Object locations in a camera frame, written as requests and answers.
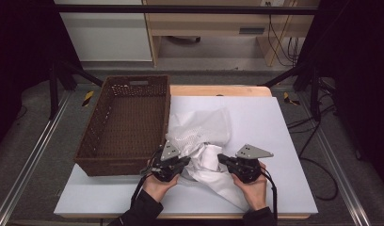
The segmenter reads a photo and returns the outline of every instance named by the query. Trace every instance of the black tripod leg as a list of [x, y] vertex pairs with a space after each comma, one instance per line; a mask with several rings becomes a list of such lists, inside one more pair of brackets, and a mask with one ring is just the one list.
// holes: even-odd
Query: black tripod leg
[[72, 77], [71, 72], [65, 70], [62, 64], [56, 64], [56, 77], [59, 79], [65, 90], [75, 90], [77, 87], [77, 83]]
[[318, 101], [318, 91], [319, 91], [319, 71], [317, 70], [316, 67], [313, 67], [312, 94], [310, 97], [310, 111], [316, 121], [321, 120], [321, 112], [319, 110], [319, 101]]
[[84, 72], [84, 70], [82, 69], [79, 69], [77, 67], [74, 67], [71, 63], [69, 62], [65, 62], [65, 61], [62, 61], [61, 62], [62, 65], [69, 71], [73, 72], [73, 73], [77, 73], [77, 74], [80, 74], [81, 76], [85, 77], [87, 80], [91, 81], [92, 83], [94, 83], [95, 85], [101, 87], [104, 82], [96, 77], [94, 77], [93, 75], [89, 74], [89, 73], [86, 73]]
[[312, 81], [312, 70], [310, 70], [312, 66], [308, 68], [308, 70], [301, 72], [301, 74], [298, 75], [295, 83], [293, 84], [293, 88], [296, 91], [304, 90]]
[[306, 67], [306, 64], [297, 65], [294, 68], [292, 68], [292, 69], [282, 73], [281, 75], [277, 76], [276, 78], [274, 78], [274, 79], [272, 79], [272, 80], [270, 80], [270, 81], [268, 81], [262, 85], [259, 85], [259, 86], [265, 86], [265, 87], [271, 88], [271, 87], [277, 85], [279, 82], [285, 80], [286, 78], [299, 74], [300, 72], [302, 72], [302, 70], [304, 70], [305, 67]]

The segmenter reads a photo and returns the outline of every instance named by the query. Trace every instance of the black cable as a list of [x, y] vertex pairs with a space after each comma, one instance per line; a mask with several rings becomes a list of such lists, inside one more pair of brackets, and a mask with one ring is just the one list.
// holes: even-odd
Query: black cable
[[301, 130], [301, 131], [293, 131], [293, 132], [289, 132], [289, 134], [303, 134], [303, 133], [307, 133], [311, 130], [315, 129], [315, 127], [313, 128], [310, 128], [310, 129], [306, 129], [306, 130]]
[[[275, 57], [277, 57], [277, 60], [278, 60], [278, 62], [280, 63], [280, 65], [282, 65], [282, 66], [288, 66], [288, 67], [289, 67], [289, 66], [293, 66], [293, 65], [286, 65], [286, 64], [283, 64], [283, 63], [280, 61], [280, 57], [278, 56], [277, 51], [275, 50], [274, 46], [272, 45], [272, 43], [271, 43], [271, 39], [269, 39], [269, 33], [270, 33], [271, 29], [274, 29], [274, 28], [273, 28], [273, 26], [272, 26], [272, 22], [271, 22], [271, 14], [269, 14], [268, 17], [269, 17], [269, 24], [268, 24], [268, 36], [267, 36], [267, 38], [268, 38], [268, 43], [269, 43], [269, 45], [271, 46], [272, 51], [274, 51]], [[273, 33], [275, 34], [275, 37], [277, 38], [277, 41], [278, 41], [279, 44], [280, 44], [280, 40], [278, 39], [278, 36], [277, 36], [277, 34], [275, 33], [274, 30], [273, 30]]]
[[332, 201], [334, 199], [336, 199], [336, 197], [338, 196], [338, 193], [339, 193], [339, 187], [338, 187], [338, 183], [336, 182], [335, 178], [333, 177], [333, 175], [327, 170], [325, 169], [323, 166], [321, 166], [319, 163], [309, 159], [309, 158], [305, 158], [305, 157], [299, 157], [300, 160], [304, 160], [304, 161], [308, 161], [308, 162], [311, 162], [313, 163], [315, 166], [319, 167], [320, 169], [322, 169], [329, 177], [330, 179], [332, 180], [333, 184], [335, 185], [335, 192], [333, 193], [333, 195], [329, 198], [323, 198], [323, 197], [320, 197], [320, 196], [317, 196], [315, 194], [313, 194], [313, 196], [318, 199], [318, 200], [322, 200], [322, 201]]
[[148, 160], [148, 165], [146, 166], [146, 168], [142, 169], [142, 170], [139, 172], [140, 175], [146, 175], [146, 174], [149, 172], [149, 170], [150, 170], [150, 168], [152, 167], [152, 164], [153, 164], [154, 156], [155, 156], [158, 152], [160, 152], [160, 151], [162, 151], [162, 150], [163, 150], [163, 147], [160, 145], [159, 148], [152, 154], [151, 158]]
[[307, 146], [309, 145], [310, 141], [312, 140], [312, 137], [314, 137], [314, 134], [315, 134], [315, 132], [318, 130], [320, 124], [321, 124], [321, 121], [319, 121], [319, 122], [317, 123], [317, 125], [315, 126], [314, 131], [312, 131], [312, 134], [310, 135], [309, 139], [308, 139], [308, 140], [306, 141], [306, 143], [304, 144], [304, 146], [303, 146], [303, 148], [301, 149], [301, 152], [300, 152], [300, 154], [298, 155], [298, 157], [301, 157], [301, 155], [303, 155], [304, 150], [305, 150], [305, 149], [307, 148]]
[[278, 190], [277, 190], [277, 187], [275, 186], [275, 183], [274, 181], [272, 180], [272, 177], [271, 177], [271, 174], [269, 173], [269, 171], [263, 167], [261, 167], [262, 170], [265, 171], [265, 173], [263, 173], [263, 176], [268, 179], [268, 181], [271, 183], [271, 189], [272, 189], [272, 208], [273, 208], [273, 215], [274, 215], [274, 219], [275, 220], [278, 220]]
[[289, 42], [288, 42], [288, 57], [292, 59], [292, 64], [295, 67], [295, 65], [297, 64], [297, 59], [298, 59], [298, 54], [297, 54], [298, 38], [295, 38], [295, 47], [293, 48], [292, 54], [290, 53], [291, 45], [292, 45], [292, 37], [289, 38]]
[[149, 175], [143, 175], [141, 177], [141, 179], [139, 180], [139, 183], [138, 185], [136, 186], [136, 190], [134, 191], [134, 194], [133, 196], [131, 197], [131, 204], [130, 204], [130, 208], [134, 206], [135, 202], [136, 202], [136, 197], [138, 196], [139, 194], [139, 191], [141, 189], [141, 187], [143, 186], [143, 183], [145, 182], [146, 178], [152, 176], [152, 174], [149, 174]]
[[[320, 113], [325, 115], [325, 114], [328, 113], [328, 111], [331, 110], [334, 106], [335, 106], [335, 105], [330, 105], [330, 106], [328, 106], [327, 108], [325, 108], [324, 110], [322, 110]], [[288, 130], [290, 130], [290, 129], [295, 128], [295, 127], [298, 127], [299, 125], [302, 125], [302, 124], [304, 124], [304, 123], [306, 123], [306, 122], [308, 122], [308, 121], [310, 121], [310, 120], [312, 120], [312, 119], [313, 119], [313, 117], [309, 117], [309, 118], [307, 118], [307, 119], [305, 119], [305, 120], [293, 121], [293, 122], [290, 122], [290, 123], [288, 123], [288, 124], [286, 124], [286, 125], [287, 125], [287, 126], [291, 125], [291, 126], [288, 127]]]

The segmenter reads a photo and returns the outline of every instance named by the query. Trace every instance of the gray floor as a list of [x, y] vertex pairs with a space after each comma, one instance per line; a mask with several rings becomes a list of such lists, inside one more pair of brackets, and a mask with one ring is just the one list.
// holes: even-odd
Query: gray floor
[[[257, 85], [281, 74], [288, 67], [276, 65], [267, 68], [263, 57], [252, 49], [257, 49], [255, 39], [235, 38], [202, 38], [201, 43], [190, 40], [164, 39], [159, 65], [156, 68], [129, 64], [125, 70], [119, 64], [99, 65], [88, 68], [94, 75], [104, 78], [108, 74], [130, 73], [168, 73], [172, 84], [233, 84]], [[44, 154], [30, 178], [23, 195], [18, 200], [16, 208], [10, 216], [13, 225], [54, 225], [54, 222], [77, 222], [73, 225], [90, 223], [98, 225], [98, 219], [65, 219], [53, 214], [60, 191], [66, 185], [72, 169], [72, 157], [82, 136], [88, 116], [96, 102], [99, 89], [89, 82], [77, 77], [80, 85], [76, 91], [63, 92], [70, 94], [67, 105], [56, 130], [47, 142]], [[292, 105], [283, 101], [284, 91], [288, 91], [291, 100], [304, 102], [306, 92], [294, 93], [290, 84], [294, 78], [287, 79], [272, 88], [273, 95], [279, 99], [280, 108], [286, 123], [308, 118], [304, 105]], [[81, 106], [89, 90], [95, 90], [89, 106]], [[0, 205], [28, 156], [33, 151], [49, 117], [49, 87], [43, 82], [23, 94], [22, 111], [27, 111], [12, 125], [0, 146]], [[323, 99], [322, 109], [332, 105], [327, 96]], [[309, 138], [312, 130], [305, 133], [295, 133], [312, 128], [306, 123], [291, 130], [291, 137], [299, 153]], [[377, 177], [372, 165], [359, 161], [355, 156], [355, 148], [338, 117], [332, 112], [324, 115], [321, 130], [326, 135], [328, 144], [335, 152], [343, 171], [347, 175], [354, 193], [357, 195], [371, 225], [384, 225], [384, 185]], [[317, 161], [332, 171], [329, 166], [320, 139], [315, 136], [307, 146], [303, 156]], [[310, 162], [302, 161], [303, 169], [315, 196], [329, 197], [335, 187], [329, 177]], [[319, 213], [305, 220], [281, 220], [280, 225], [356, 225], [353, 220], [346, 197], [339, 192], [333, 201], [315, 199]], [[169, 225], [237, 225], [238, 221], [158, 221], [158, 224]]]

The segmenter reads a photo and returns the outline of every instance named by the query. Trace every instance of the white cabinet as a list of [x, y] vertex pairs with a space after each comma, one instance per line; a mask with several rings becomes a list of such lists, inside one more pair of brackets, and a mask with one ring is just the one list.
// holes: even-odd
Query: white cabinet
[[[55, 0], [57, 4], [141, 5], [140, 0]], [[143, 13], [60, 13], [85, 61], [152, 61]]]

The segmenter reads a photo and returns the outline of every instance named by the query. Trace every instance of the white table surface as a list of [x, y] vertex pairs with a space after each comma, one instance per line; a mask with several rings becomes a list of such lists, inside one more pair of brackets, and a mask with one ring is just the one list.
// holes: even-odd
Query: white table surface
[[[232, 138], [224, 154], [234, 156], [246, 143], [273, 153], [260, 159], [278, 189], [280, 218], [318, 213], [285, 121], [274, 97], [172, 96], [170, 114], [226, 107]], [[138, 176], [87, 177], [74, 165], [55, 214], [64, 218], [113, 218], [128, 210]], [[272, 208], [271, 184], [267, 204]], [[244, 213], [206, 186], [176, 185], [162, 200], [160, 218], [239, 218]]]

